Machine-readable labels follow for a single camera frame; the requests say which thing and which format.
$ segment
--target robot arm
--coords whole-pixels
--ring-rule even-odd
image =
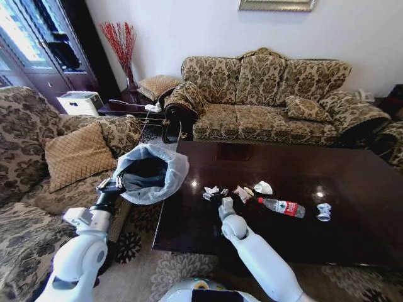
[[[101,195],[90,210],[72,208],[63,219],[76,227],[79,235],[56,253],[53,272],[38,302],[68,301],[91,302],[93,287],[98,271],[103,265],[108,247],[110,217],[116,198],[125,191],[120,176],[105,179],[97,190]]]
[[[279,302],[314,301],[302,291],[291,267],[248,227],[244,218],[236,215],[232,201],[223,201],[219,213],[222,233],[232,242],[243,263],[271,299]]]

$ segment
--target red bottle label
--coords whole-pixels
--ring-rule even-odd
[[[292,203],[291,201],[286,201],[287,205],[285,207],[284,214],[288,216],[295,216],[297,213],[298,204]]]

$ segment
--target carpet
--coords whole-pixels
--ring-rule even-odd
[[[176,150],[162,143],[161,134],[146,129],[142,141]],[[216,256],[179,254],[151,250],[161,203],[133,205],[118,240],[112,266],[99,277],[95,301],[158,301],[176,282],[191,277],[209,277],[227,289],[251,293],[260,301],[271,301],[251,277],[229,273]],[[365,268],[290,264],[302,289],[317,301],[403,301],[403,273]]]

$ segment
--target red branch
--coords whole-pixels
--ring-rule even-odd
[[[119,63],[129,81],[133,82],[131,84],[137,87],[132,72],[132,56],[137,37],[133,25],[129,25],[127,22],[124,22],[123,25],[120,23],[105,22],[101,24],[101,29],[113,51],[116,53]]]

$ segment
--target picture frame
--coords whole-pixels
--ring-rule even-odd
[[[239,0],[239,11],[312,11],[317,0]]]

